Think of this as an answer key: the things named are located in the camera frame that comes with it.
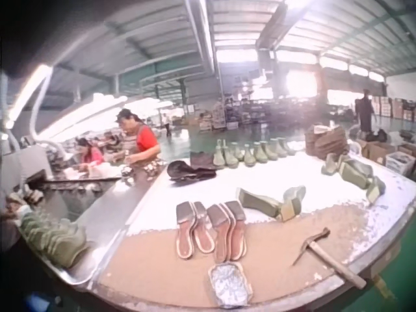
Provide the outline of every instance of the cardboard box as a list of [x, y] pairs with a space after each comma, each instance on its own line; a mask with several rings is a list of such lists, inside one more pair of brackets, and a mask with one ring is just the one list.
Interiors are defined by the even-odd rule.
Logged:
[[394, 146], [380, 142], [369, 144], [369, 149], [369, 159], [383, 166], [385, 165], [385, 156], [396, 150]]
[[403, 153], [416, 157], [416, 145], [415, 144], [405, 143], [405, 144], [399, 145], [398, 151], [401, 151]]

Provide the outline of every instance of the woman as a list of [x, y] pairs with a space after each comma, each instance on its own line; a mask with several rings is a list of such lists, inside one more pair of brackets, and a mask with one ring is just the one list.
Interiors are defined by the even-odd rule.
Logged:
[[80, 171], [86, 171], [88, 166], [101, 164], [104, 161], [103, 154], [101, 154], [98, 148], [93, 147], [86, 138], [78, 140], [78, 148], [81, 152]]
[[117, 122], [126, 137], [123, 138], [123, 151], [117, 153], [115, 159], [122, 158], [127, 152], [128, 156], [124, 161], [127, 164], [134, 164], [153, 160], [161, 152], [153, 131], [129, 109], [122, 109], [118, 113]]

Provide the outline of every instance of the fluorescent light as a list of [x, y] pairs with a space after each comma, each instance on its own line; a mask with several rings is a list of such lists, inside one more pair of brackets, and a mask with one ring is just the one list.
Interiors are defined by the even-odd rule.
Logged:
[[18, 119], [21, 111], [25, 107], [29, 98], [32, 96], [33, 92], [36, 90], [36, 88], [38, 88], [45, 77], [51, 73], [51, 71], [52, 68], [50, 68], [48, 65], [39, 65], [39, 67], [34, 71], [29, 80], [26, 82], [17, 100], [14, 102], [13, 107], [10, 109], [8, 114], [9, 120], [15, 122]]

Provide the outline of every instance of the stack of green shoe uppers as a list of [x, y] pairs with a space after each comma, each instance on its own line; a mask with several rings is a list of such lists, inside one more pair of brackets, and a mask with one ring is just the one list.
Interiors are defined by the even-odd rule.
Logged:
[[371, 205], [385, 193], [385, 183], [374, 176], [372, 166], [351, 158], [348, 155], [341, 155], [337, 160], [334, 153], [326, 156], [326, 162], [322, 166], [321, 173], [332, 176], [339, 172], [342, 179], [352, 183], [366, 191], [366, 197]]
[[20, 229], [35, 250], [63, 268], [70, 268], [87, 248], [85, 228], [68, 219], [56, 222], [45, 213], [33, 212], [22, 218]]

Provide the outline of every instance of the foil package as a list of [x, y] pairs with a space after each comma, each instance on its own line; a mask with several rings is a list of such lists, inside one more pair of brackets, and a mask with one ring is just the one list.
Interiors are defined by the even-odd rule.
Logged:
[[209, 279], [217, 304], [224, 309], [247, 306], [253, 291], [239, 263], [213, 266]]

